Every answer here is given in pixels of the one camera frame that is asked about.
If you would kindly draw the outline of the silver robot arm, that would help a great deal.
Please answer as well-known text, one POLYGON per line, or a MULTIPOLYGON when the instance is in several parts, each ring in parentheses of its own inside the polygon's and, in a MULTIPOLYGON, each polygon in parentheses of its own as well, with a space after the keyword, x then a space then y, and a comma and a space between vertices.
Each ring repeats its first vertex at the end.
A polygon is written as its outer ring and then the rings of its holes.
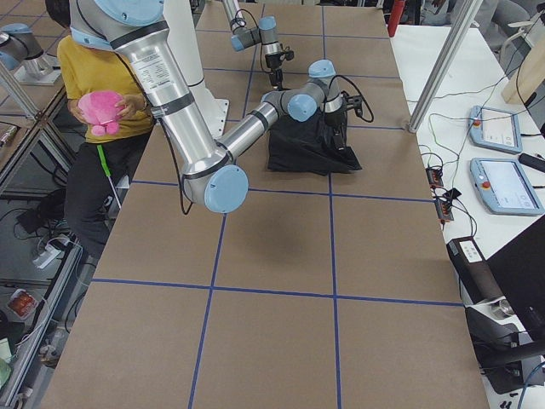
POLYGON ((275 18, 265 16, 256 21, 249 10, 239 7, 238 1, 222 1, 222 4, 232 33, 233 49, 239 52, 260 45, 266 65, 261 70, 267 73, 275 90, 284 90, 282 65, 285 60, 292 60, 295 53, 279 41, 275 18))
POLYGON ((361 96, 337 83, 331 61, 318 60, 299 89, 275 89, 230 130, 228 103, 208 91, 190 4, 186 1, 73 1, 72 37, 85 47, 126 57, 150 103, 153 117, 183 158, 180 188, 193 203, 216 213, 236 210, 249 182, 237 158, 283 116, 305 122, 316 111, 346 136, 347 112, 363 112, 361 96))

